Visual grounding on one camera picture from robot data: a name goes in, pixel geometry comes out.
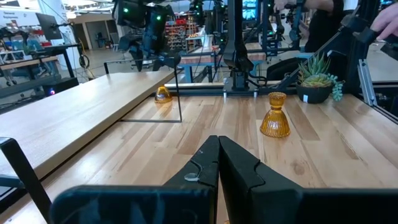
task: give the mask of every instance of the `person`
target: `person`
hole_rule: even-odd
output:
[[[398,2],[381,11],[371,25],[371,29],[380,32],[378,40],[394,34],[398,36]]]
[[[296,4],[296,0],[275,0],[274,10],[283,10],[288,4]],[[309,26],[300,23],[300,30],[308,41],[304,51],[314,53],[327,43],[340,28],[340,22],[344,18],[344,0],[306,0],[307,9],[316,9]],[[267,69],[268,80],[282,80],[286,73],[294,72],[299,63],[305,58],[291,58],[281,61]]]

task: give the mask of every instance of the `amber glass vase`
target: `amber glass vase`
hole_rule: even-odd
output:
[[[166,86],[161,85],[155,95],[155,103],[168,103],[172,101],[172,94]]]
[[[285,113],[282,111],[286,94],[285,93],[270,93],[269,104],[271,104],[271,110],[268,111],[266,117],[262,121],[260,131],[266,136],[282,138],[290,134],[289,123]]]

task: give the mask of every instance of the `metal frame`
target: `metal frame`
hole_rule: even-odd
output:
[[[0,175],[0,186],[25,188],[45,221],[50,223],[51,200],[18,142],[13,138],[0,137],[0,149],[17,174],[17,177]]]
[[[175,78],[175,87],[176,87],[176,91],[177,91],[178,112],[180,115],[180,119],[178,119],[178,120],[172,120],[172,119],[120,119],[119,121],[121,121],[121,122],[138,122],[138,123],[182,123],[180,88],[178,87],[177,67],[176,66],[174,66],[174,78]]]

